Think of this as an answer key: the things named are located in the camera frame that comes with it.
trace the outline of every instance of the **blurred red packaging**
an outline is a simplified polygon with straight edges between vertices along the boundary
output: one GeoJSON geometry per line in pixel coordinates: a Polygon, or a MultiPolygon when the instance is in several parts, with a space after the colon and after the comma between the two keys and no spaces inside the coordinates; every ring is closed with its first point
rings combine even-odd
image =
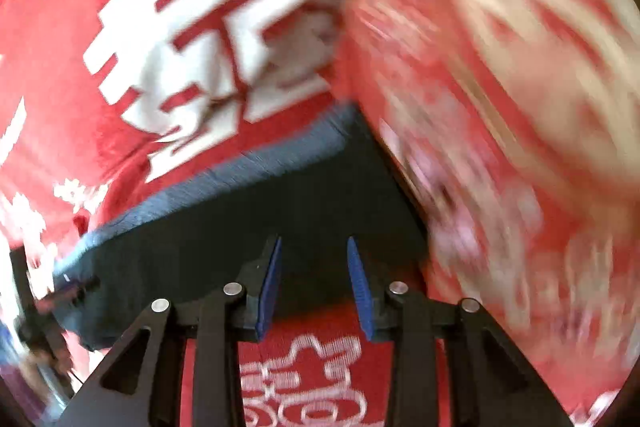
{"type": "Polygon", "coordinates": [[[640,353],[636,3],[346,12],[352,95],[429,216],[430,295],[480,299],[590,425],[640,353]]]}

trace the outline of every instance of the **round metal rivet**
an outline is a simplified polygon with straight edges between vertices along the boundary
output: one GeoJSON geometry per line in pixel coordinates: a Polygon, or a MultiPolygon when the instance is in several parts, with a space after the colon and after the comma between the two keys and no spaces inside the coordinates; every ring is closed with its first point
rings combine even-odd
{"type": "Polygon", "coordinates": [[[402,281],[393,281],[389,285],[389,289],[391,290],[391,293],[395,293],[396,295],[404,295],[409,291],[409,286],[407,286],[406,283],[402,281]]]}
{"type": "Polygon", "coordinates": [[[480,309],[480,303],[475,299],[462,299],[462,309],[467,313],[476,313],[480,309]]]}
{"type": "Polygon", "coordinates": [[[169,301],[167,299],[156,299],[151,304],[151,309],[156,313],[162,313],[166,311],[168,307],[169,307],[169,301]]]}
{"type": "Polygon", "coordinates": [[[242,285],[239,282],[230,282],[225,284],[222,290],[227,295],[238,295],[242,291],[242,285]]]}

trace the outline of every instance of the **red cloth with white print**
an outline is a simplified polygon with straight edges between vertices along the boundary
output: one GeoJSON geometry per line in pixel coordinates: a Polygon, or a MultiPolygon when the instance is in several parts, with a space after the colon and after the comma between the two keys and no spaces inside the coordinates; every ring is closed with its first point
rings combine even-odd
{"type": "MultiPolygon", "coordinates": [[[[86,230],[313,121],[334,100],[339,2],[0,0],[0,255],[24,241],[41,295],[86,230]]],[[[243,347],[249,425],[384,420],[390,348],[353,307],[327,313],[243,347]]]]}
{"type": "Polygon", "coordinates": [[[481,299],[591,425],[640,349],[636,4],[350,0],[346,29],[346,92],[430,216],[430,295],[481,299]]]}

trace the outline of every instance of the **blue gripper pad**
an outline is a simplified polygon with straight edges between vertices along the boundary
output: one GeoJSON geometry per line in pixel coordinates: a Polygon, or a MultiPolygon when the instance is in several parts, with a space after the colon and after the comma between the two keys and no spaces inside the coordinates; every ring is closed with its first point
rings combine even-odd
{"type": "Polygon", "coordinates": [[[258,341],[261,342],[267,331],[271,327],[271,319],[276,305],[276,297],[278,296],[278,287],[280,286],[280,275],[282,273],[282,238],[279,237],[273,247],[273,253],[269,259],[267,273],[264,276],[264,283],[260,291],[258,300],[258,321],[255,331],[258,335],[258,341]]]}
{"type": "Polygon", "coordinates": [[[351,288],[353,289],[353,298],[358,309],[358,318],[360,327],[364,331],[367,340],[373,338],[373,299],[367,275],[360,259],[358,245],[353,237],[347,241],[347,265],[349,267],[349,277],[351,278],[351,288]]]}

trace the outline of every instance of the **silver screw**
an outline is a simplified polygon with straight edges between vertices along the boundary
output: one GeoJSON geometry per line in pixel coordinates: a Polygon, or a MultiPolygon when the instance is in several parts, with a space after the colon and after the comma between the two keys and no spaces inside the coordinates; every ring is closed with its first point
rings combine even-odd
{"type": "Polygon", "coordinates": [[[242,291],[242,285],[239,282],[230,282],[229,284],[225,284],[222,291],[226,295],[238,295],[242,291]]]}
{"type": "Polygon", "coordinates": [[[151,309],[156,313],[162,313],[163,311],[166,311],[168,307],[169,301],[167,299],[156,299],[151,304],[151,309]]]}
{"type": "Polygon", "coordinates": [[[391,293],[395,293],[396,295],[404,295],[409,291],[409,286],[407,286],[406,283],[402,281],[393,281],[389,285],[389,289],[391,290],[391,293]]]}
{"type": "Polygon", "coordinates": [[[467,313],[476,313],[480,309],[480,303],[475,299],[462,299],[462,309],[467,313]]]}

